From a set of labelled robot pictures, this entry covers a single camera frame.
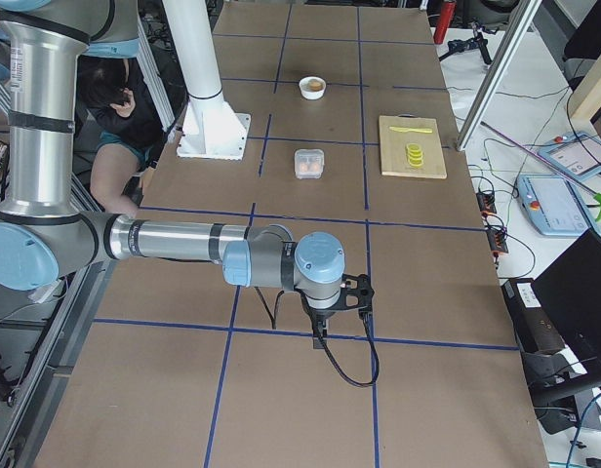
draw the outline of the black monitor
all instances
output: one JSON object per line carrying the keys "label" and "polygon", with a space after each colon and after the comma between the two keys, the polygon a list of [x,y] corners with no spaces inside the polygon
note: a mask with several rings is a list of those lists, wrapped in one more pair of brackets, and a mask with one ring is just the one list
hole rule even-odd
{"label": "black monitor", "polygon": [[532,392],[544,406],[595,387],[601,389],[601,237],[585,231],[533,282],[550,321],[587,374]]}

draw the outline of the teal shorts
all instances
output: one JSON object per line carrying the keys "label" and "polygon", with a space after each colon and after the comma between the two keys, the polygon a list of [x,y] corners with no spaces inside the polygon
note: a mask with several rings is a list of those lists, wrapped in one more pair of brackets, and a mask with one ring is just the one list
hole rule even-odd
{"label": "teal shorts", "polygon": [[134,154],[134,156],[136,156],[138,158],[138,161],[140,163],[140,167],[139,167],[140,170],[142,170],[146,167],[146,161],[148,161],[149,152],[151,151],[151,148],[153,147],[153,145],[147,146],[146,148],[143,148],[143,149],[137,149],[137,148],[134,148],[132,145],[127,144],[125,141],[123,141],[119,135],[111,134],[110,132],[103,130],[101,132],[101,136],[99,138],[99,144],[97,145],[97,151],[99,151],[102,146],[104,146],[106,144],[111,144],[111,143],[120,144],[121,146],[125,146],[127,149],[129,149]]}

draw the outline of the blue joint cap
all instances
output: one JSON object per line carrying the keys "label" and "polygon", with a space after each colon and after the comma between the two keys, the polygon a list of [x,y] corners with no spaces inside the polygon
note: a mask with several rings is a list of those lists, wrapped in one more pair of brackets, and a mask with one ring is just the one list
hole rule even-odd
{"label": "blue joint cap", "polygon": [[34,290],[58,277],[58,261],[47,245],[24,227],[0,222],[0,284]]}
{"label": "blue joint cap", "polygon": [[341,242],[327,232],[313,232],[300,239],[294,258],[300,273],[320,284],[340,280],[345,267]]}
{"label": "blue joint cap", "polygon": [[139,49],[138,38],[120,42],[94,42],[84,55],[102,59],[130,59],[138,55]]}
{"label": "blue joint cap", "polygon": [[222,256],[222,275],[229,285],[251,285],[251,251],[246,239],[226,245]]}
{"label": "blue joint cap", "polygon": [[30,12],[48,3],[51,0],[0,0],[0,8],[9,12]]}

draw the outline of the red cylinder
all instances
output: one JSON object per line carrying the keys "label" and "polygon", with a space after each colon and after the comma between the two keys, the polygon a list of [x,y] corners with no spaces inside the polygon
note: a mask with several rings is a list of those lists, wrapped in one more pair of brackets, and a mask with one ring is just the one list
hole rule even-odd
{"label": "red cylinder", "polygon": [[433,34],[433,40],[435,44],[441,44],[444,42],[444,37],[446,37],[446,30],[450,23],[453,20],[453,15],[455,14],[455,7],[457,6],[457,2],[455,0],[444,0],[444,3],[441,5],[441,12],[439,12],[439,20],[437,21],[437,25],[435,26],[435,34]]}

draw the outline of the dark hair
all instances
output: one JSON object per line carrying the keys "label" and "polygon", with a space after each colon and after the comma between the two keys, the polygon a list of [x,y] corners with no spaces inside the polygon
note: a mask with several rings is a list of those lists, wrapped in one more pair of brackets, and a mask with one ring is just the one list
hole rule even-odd
{"label": "dark hair", "polygon": [[127,73],[121,58],[82,56],[77,62],[77,96],[88,107],[125,103],[126,81]]}

